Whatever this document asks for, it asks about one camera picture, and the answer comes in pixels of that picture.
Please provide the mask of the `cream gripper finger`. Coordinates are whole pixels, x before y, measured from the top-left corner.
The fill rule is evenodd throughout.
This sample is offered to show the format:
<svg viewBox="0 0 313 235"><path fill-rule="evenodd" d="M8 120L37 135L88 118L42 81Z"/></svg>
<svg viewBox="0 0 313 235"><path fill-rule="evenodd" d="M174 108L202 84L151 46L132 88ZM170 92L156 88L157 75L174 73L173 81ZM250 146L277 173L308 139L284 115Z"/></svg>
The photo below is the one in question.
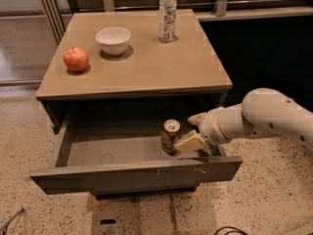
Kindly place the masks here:
<svg viewBox="0 0 313 235"><path fill-rule="evenodd" d="M191 125L198 126L205 116L206 116L206 112L190 116L188 117L188 123Z"/></svg>
<svg viewBox="0 0 313 235"><path fill-rule="evenodd" d="M178 152L191 152L203 149L205 147L205 143L201 135L195 130L192 130L186 135L179 137L174 142L173 147Z"/></svg>

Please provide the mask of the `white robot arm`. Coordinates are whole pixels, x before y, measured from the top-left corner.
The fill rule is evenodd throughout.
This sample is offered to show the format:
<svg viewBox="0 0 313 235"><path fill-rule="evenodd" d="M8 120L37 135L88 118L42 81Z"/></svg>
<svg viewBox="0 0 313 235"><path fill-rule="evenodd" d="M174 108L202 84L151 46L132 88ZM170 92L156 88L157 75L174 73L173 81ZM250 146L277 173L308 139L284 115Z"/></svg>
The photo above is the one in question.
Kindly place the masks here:
<svg viewBox="0 0 313 235"><path fill-rule="evenodd" d="M243 101L188 118L198 128L174 143L179 152L219 146L234 139L280 135L313 149L313 114L283 93L269 88L248 92Z"/></svg>

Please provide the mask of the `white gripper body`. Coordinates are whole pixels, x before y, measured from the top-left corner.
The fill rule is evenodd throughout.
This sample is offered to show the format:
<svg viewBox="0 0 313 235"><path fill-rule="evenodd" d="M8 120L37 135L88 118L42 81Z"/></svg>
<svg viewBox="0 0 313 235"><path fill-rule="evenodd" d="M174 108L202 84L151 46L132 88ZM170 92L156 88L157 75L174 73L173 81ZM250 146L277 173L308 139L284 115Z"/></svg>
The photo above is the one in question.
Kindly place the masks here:
<svg viewBox="0 0 313 235"><path fill-rule="evenodd" d="M204 114L204 117L199 124L201 136L211 145L218 146L229 142L229 140L223 135L218 124L218 117L222 110L223 108L219 107L208 111Z"/></svg>

